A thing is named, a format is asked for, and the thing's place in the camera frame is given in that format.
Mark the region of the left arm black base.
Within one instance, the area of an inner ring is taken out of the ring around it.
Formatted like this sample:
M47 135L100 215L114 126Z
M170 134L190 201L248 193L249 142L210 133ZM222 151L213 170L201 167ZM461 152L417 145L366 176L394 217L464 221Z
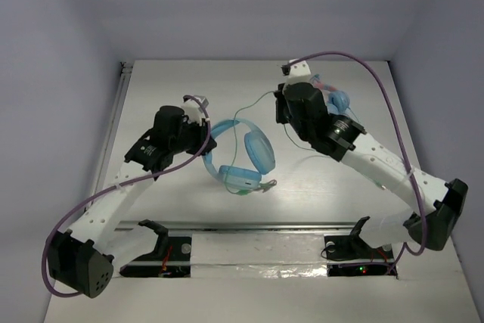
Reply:
M138 256L120 269L124 278L190 278L192 237L171 236L169 230L157 222L138 223L157 235L154 249Z

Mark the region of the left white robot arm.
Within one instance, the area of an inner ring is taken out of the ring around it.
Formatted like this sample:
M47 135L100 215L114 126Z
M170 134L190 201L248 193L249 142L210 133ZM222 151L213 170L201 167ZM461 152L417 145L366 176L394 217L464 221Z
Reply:
M134 202L174 166L176 155L195 160L211 151L209 114L203 101L186 95L181 106L162 106L154 124L129 149L112 184L71 209L46 239L41 274L51 294L98 297L123 266L148 254L160 258L168 249L168 230L145 219L117 237L118 224Z

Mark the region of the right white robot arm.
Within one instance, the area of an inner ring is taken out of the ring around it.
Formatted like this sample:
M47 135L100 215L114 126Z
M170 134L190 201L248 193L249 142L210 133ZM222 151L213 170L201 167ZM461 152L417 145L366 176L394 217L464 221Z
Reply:
M276 121L290 124L302 141L399 197L408 210L383 219L365 216L355 225L349 248L366 257L376 247L413 241L442 250L462 214L468 186L431 176L385 148L346 115L328 111L321 91L308 82L278 85Z

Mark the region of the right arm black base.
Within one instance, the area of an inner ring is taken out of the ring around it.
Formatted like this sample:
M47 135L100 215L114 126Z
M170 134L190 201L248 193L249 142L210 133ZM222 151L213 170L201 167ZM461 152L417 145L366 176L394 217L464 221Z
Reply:
M326 235L321 258L327 262L329 277L398 276L392 267L393 252L384 252L382 247L372 248L361 238L360 233L369 216L359 219L346 235Z

